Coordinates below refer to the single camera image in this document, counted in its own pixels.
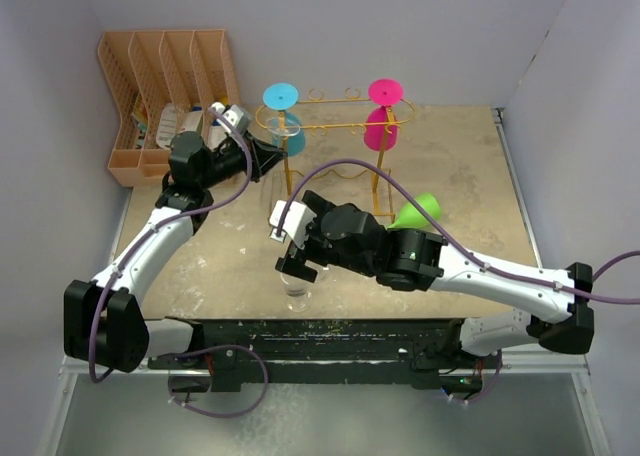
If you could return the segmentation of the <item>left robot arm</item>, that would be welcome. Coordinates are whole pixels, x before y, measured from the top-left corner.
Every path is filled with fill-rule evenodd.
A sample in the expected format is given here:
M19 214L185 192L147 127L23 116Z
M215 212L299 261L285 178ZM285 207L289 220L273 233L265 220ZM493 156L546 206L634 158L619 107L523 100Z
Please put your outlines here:
M151 215L126 249L90 281L72 281L63 296L64 352L97 368L134 371L146 358L170 355L184 368L206 354L200 324L174 317L144 318L144 297L174 253L201 228L209 212L222 207L211 187L236 175L259 181L286 156L283 149L250 133L230 135L210 149L195 132L173 138L169 171Z

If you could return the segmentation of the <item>pink plastic wine glass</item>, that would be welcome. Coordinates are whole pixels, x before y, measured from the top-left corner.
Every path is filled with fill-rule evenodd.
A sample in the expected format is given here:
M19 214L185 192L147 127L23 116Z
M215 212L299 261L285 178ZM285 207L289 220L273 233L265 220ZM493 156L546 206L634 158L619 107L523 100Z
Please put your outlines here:
M396 80L383 78L368 88L369 99L378 105L368 116L363 136L364 144L373 151L389 150L397 142L398 127L388 125L389 108L393 108L404 96L402 85Z

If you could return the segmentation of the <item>green white small box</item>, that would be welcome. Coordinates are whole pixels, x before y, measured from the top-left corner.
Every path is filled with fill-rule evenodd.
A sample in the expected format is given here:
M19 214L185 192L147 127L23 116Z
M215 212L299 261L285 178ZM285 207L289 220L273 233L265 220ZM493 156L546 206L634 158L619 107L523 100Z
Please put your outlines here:
M176 134L179 135L185 132L194 132L200 135L202 132L203 120L202 108L199 106L194 107L183 117Z

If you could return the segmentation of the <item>clear wine glass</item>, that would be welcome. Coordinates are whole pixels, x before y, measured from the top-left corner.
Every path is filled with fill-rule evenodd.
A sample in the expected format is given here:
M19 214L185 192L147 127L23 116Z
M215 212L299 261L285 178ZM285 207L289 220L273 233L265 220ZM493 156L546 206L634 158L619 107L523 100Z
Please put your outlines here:
M290 112L284 112L283 116L274 116L266 121L266 128L271 135L271 143L289 152L288 143L290 139L294 142L295 150L298 150L298 142L301 135L300 120ZM278 200L286 200L287 192L287 172L285 164L288 159L279 163L261 183L260 203L261 207L269 216Z
M308 310L312 304L310 283L283 273L280 274L280 279L285 292L288 309L295 313Z

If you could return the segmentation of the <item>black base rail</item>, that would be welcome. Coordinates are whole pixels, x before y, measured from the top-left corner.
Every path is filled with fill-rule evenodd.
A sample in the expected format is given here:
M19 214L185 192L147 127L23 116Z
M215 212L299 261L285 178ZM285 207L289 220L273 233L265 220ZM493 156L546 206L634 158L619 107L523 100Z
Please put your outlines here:
M149 365L199 382L213 373L213 392L245 383L408 385L474 395L501 359L464 352L458 319L200 319L204 345L187 357Z

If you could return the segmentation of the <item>white oval label card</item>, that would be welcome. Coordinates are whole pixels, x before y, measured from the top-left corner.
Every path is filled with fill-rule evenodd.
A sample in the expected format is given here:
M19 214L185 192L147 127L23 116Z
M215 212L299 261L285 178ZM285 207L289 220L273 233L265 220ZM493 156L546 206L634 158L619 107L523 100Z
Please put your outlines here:
M174 104L167 104L160 114L155 143L160 149L168 149L176 134L177 112Z

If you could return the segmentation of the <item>green plastic wine glass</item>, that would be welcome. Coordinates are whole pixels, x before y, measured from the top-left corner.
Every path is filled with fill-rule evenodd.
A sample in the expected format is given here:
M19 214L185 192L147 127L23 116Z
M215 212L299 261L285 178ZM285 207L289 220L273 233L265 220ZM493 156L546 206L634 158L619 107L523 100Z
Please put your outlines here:
M416 203L434 220L439 221L442 210L437 199L429 192L415 197ZM407 202L397 213L395 220L387 226L391 229L423 229L430 226L430 221L411 203Z

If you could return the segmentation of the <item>peach plastic desk organizer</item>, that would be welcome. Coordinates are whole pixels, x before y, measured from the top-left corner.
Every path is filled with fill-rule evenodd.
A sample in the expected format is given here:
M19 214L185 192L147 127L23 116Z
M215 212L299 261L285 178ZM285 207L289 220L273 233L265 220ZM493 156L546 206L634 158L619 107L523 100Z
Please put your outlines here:
M108 169L125 188L168 171L169 151L156 142L167 105L183 120L195 106L242 103L223 29L107 31L97 54L120 117Z

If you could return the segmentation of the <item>blue plastic wine glass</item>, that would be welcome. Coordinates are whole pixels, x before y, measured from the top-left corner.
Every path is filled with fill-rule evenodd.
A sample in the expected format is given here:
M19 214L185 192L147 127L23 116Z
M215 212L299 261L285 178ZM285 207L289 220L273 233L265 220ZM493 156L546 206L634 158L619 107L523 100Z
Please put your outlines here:
M275 83L263 92L262 99L268 109L277 113L267 120L271 144L285 149L290 158L299 155L306 146L306 137L301 121L290 112L299 99L297 88L285 82Z

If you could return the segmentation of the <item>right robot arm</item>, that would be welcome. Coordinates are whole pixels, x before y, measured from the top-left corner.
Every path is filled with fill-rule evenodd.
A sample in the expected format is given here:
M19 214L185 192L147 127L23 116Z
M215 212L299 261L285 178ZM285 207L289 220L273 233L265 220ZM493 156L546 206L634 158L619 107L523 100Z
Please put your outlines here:
M549 270L476 254L431 232L387 229L355 205L335 205L312 191L300 202L277 201L269 224L271 238L288 245L275 265L288 276L313 282L319 267L336 266L394 291L462 293L508 306L456 324L444 345L456 367L527 344L569 355L591 348L588 265Z

